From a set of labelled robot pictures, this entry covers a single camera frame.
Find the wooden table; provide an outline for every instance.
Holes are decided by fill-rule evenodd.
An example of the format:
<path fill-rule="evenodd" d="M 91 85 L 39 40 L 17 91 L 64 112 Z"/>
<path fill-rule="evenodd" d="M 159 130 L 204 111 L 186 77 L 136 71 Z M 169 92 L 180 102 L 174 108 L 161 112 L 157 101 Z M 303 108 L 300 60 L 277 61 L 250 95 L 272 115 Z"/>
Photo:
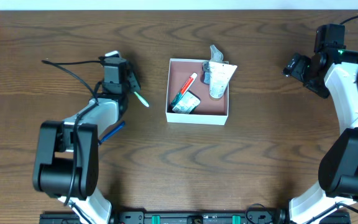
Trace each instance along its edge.
<path fill-rule="evenodd" d="M 0 223 L 37 223 L 43 211 L 65 209 L 32 187 L 39 127 L 75 114 L 90 94 L 40 61 L 94 60 L 111 50 L 136 64 L 151 107 L 130 96 L 126 127 L 99 149 L 98 186 L 108 199 L 150 211 L 286 206 L 317 181 L 339 125 L 332 99 L 285 78 L 282 68 L 294 52 L 313 54 L 318 26 L 356 14 L 0 12 Z M 346 33 L 347 48 L 358 51 L 358 20 Z M 226 125 L 167 123 L 169 59 L 208 59 L 211 44 L 239 66 Z M 103 77 L 96 64 L 70 70 L 92 85 Z"/>

